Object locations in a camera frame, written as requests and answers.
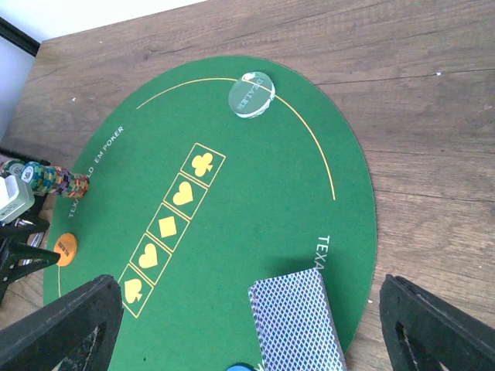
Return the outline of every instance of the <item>black plastic stand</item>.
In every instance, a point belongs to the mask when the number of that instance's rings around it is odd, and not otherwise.
[[[394,371],[495,370],[495,330],[403,277],[387,275],[380,318]]]
[[[42,165],[50,164],[47,161],[30,158],[4,148],[0,148],[0,154],[10,158],[18,158],[24,162],[36,161]],[[46,220],[38,217],[45,198],[45,196],[35,196],[34,205],[19,217],[24,221],[23,225],[16,225],[14,221],[0,226],[0,304],[9,284],[35,271],[56,264],[60,258],[57,253],[31,247],[27,244],[30,235],[45,233],[50,226]],[[30,263],[19,265],[20,260],[30,261]]]
[[[120,286],[100,276],[0,331],[0,370],[106,371],[123,313]]]

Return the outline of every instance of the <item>wooden table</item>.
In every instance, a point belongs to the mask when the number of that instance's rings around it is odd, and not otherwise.
[[[386,273],[495,326],[494,13],[489,0],[210,0],[52,39],[2,145],[70,167],[124,98],[170,68],[249,54],[299,71],[340,108],[368,161],[379,249],[347,362],[390,369]],[[42,306],[42,279],[10,286],[0,328]]]

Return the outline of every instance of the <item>poker table mat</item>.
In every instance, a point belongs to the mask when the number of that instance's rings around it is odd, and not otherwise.
[[[276,97],[240,118],[227,97],[251,71]],[[90,188],[56,201],[48,246],[70,232],[77,255],[45,269],[44,301],[100,274],[119,281],[111,370],[260,364],[248,288],[311,267],[349,348],[374,273],[373,188],[343,115],[301,75],[247,56],[178,66],[124,100],[72,170]]]

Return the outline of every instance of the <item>stack of poker chips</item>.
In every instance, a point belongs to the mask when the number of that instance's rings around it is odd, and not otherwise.
[[[0,165],[0,174],[5,178],[9,175],[21,176],[24,165],[24,161],[13,158]]]
[[[55,193],[62,197],[80,199],[90,186],[87,175],[73,174],[59,166],[44,166],[38,162],[26,163],[21,179],[39,196]]]

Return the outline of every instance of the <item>deck of cards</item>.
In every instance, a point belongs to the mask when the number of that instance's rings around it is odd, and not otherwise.
[[[265,371],[346,370],[317,269],[256,281],[249,299]]]

